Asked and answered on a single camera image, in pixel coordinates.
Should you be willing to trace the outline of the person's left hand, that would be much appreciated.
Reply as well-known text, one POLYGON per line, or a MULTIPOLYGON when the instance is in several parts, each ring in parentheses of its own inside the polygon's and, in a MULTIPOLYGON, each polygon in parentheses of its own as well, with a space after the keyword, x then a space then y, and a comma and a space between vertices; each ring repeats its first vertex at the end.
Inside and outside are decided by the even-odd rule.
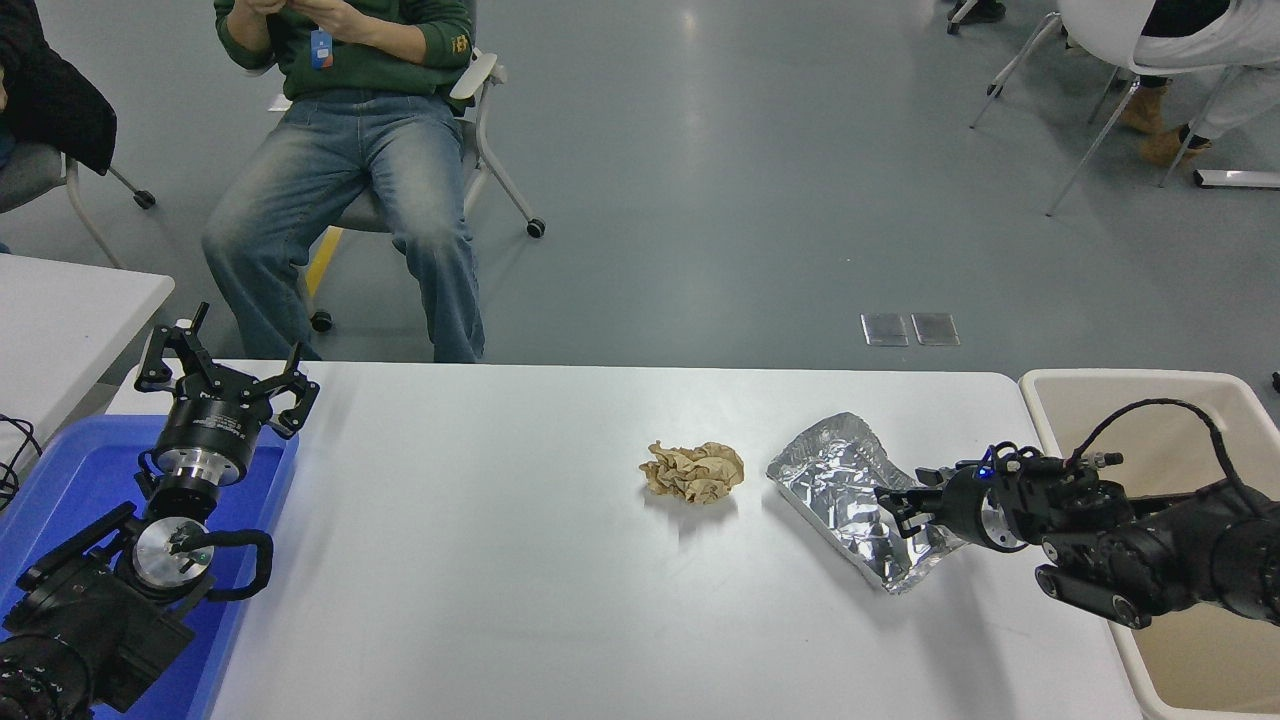
POLYGON ((288 5, 343 44, 369 44, 372 18, 346 1, 288 1, 288 5))

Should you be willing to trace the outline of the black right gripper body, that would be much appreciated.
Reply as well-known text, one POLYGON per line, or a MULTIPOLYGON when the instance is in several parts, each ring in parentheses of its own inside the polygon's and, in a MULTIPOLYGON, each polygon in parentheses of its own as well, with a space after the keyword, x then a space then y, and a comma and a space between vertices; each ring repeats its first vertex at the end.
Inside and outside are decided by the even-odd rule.
POLYGON ((984 468, 961 465, 943 488, 938 524, 956 537, 988 550, 1004 547, 1004 511, 993 500, 993 483, 984 468))

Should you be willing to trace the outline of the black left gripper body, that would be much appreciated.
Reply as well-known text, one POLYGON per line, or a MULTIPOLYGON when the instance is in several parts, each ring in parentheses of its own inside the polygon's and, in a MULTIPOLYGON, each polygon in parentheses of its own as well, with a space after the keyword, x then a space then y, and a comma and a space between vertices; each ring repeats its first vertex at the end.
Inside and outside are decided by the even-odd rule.
POLYGON ((164 471, 177 471, 216 455, 215 471, 246 471, 260 430, 271 416, 266 398, 218 398, 177 391, 155 446, 155 464, 164 471))

